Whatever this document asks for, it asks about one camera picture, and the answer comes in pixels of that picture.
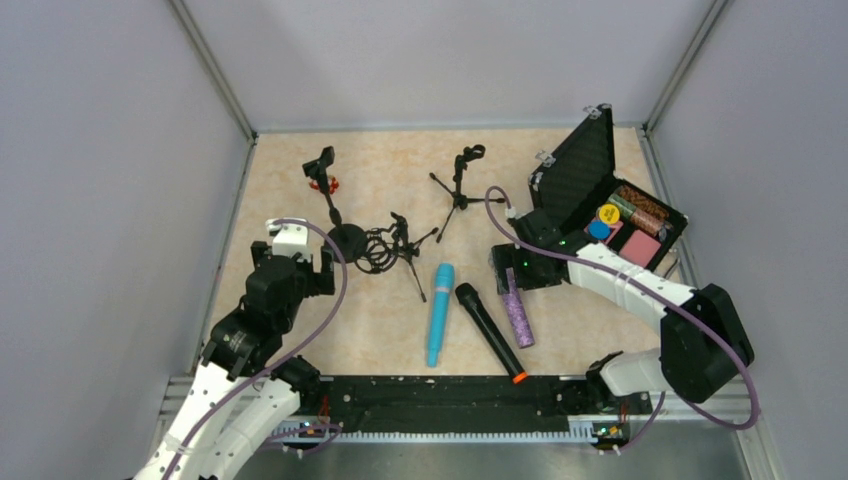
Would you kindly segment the teal microphone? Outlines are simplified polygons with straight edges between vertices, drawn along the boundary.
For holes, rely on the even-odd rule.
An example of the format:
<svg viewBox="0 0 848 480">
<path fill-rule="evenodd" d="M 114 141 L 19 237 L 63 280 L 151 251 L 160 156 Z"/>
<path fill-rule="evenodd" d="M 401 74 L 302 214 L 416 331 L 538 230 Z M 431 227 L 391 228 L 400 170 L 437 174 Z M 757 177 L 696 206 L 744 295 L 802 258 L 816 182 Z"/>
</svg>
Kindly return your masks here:
<svg viewBox="0 0 848 480">
<path fill-rule="evenodd" d="M 441 263 L 436 269 L 433 283 L 433 302 L 430 312 L 426 356 L 426 364 L 429 368 L 435 368 L 439 362 L 454 280 L 454 266 L 450 263 Z"/>
</svg>

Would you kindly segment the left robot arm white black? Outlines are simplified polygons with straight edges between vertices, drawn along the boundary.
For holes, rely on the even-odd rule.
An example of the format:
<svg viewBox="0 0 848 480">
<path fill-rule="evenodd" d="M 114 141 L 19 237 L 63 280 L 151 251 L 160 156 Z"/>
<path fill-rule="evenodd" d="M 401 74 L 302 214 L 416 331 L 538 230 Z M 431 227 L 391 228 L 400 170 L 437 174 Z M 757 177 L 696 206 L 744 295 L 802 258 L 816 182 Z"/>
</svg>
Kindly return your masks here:
<svg viewBox="0 0 848 480">
<path fill-rule="evenodd" d="M 232 479 L 271 432 L 301 406 L 318 371 L 301 357 L 270 366 L 302 302 L 335 292 L 337 246 L 321 267 L 303 239 L 256 241 L 237 306 L 212 329 L 182 406 L 138 479 Z"/>
</svg>

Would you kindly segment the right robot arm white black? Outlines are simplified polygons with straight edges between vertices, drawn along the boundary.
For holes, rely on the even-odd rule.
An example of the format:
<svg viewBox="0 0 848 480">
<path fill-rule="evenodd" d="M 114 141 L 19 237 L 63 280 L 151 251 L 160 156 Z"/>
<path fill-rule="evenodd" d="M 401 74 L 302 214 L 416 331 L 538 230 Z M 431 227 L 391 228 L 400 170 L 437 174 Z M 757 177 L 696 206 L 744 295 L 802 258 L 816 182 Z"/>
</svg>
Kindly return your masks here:
<svg viewBox="0 0 848 480">
<path fill-rule="evenodd" d="M 733 301 L 723 288 L 676 283 L 637 266 L 582 231 L 564 238 L 564 251 L 533 246 L 493 226 L 513 245 L 563 264 L 566 282 L 592 291 L 642 320 L 659 347 L 621 353 L 600 364 L 601 381 L 616 397 L 672 391 L 700 408 L 735 377 L 744 382 L 751 410 L 760 408 L 749 367 L 753 350 Z"/>
</svg>

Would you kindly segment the shock mount tripod stand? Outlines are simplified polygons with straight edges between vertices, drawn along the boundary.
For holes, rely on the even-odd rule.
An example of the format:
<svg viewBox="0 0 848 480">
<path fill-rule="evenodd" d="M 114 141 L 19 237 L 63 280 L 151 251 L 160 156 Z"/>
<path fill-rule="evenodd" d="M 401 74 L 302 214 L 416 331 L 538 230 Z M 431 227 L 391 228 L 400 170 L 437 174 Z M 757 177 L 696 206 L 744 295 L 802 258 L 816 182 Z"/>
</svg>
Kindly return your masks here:
<svg viewBox="0 0 848 480">
<path fill-rule="evenodd" d="M 410 240 L 408 220 L 396 213 L 390 213 L 393 223 L 385 228 L 375 227 L 365 232 L 364 253 L 354 261 L 357 269 L 366 275 L 379 275 L 390 271 L 398 261 L 405 262 L 416 282 L 420 299 L 427 302 L 413 259 L 420 256 L 423 242 L 439 232 L 434 227 L 415 241 Z"/>
</svg>

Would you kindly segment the black microphone orange end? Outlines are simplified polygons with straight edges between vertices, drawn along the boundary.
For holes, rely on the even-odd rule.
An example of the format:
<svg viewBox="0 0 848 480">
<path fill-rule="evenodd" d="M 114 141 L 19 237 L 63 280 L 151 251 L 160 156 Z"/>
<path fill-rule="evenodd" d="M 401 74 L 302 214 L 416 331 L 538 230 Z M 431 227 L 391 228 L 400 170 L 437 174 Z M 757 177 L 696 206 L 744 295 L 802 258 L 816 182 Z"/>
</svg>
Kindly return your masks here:
<svg viewBox="0 0 848 480">
<path fill-rule="evenodd" d="M 495 324 L 479 292 L 470 283 L 461 283 L 455 289 L 459 304 L 468 313 L 483 338 L 504 367 L 513 384 L 520 384 L 527 377 L 526 369 L 509 346 Z"/>
</svg>

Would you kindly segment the purple glitter microphone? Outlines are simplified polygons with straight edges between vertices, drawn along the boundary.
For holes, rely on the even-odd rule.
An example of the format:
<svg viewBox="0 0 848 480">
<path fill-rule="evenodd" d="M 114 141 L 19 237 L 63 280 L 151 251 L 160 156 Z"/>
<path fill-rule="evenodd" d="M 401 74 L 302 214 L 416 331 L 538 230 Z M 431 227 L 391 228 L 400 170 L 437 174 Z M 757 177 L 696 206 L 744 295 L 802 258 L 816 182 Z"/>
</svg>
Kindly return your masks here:
<svg viewBox="0 0 848 480">
<path fill-rule="evenodd" d="M 517 346 L 520 349 L 534 346 L 535 337 L 512 268 L 505 270 L 504 293 L 501 295 L 501 299 Z"/>
</svg>

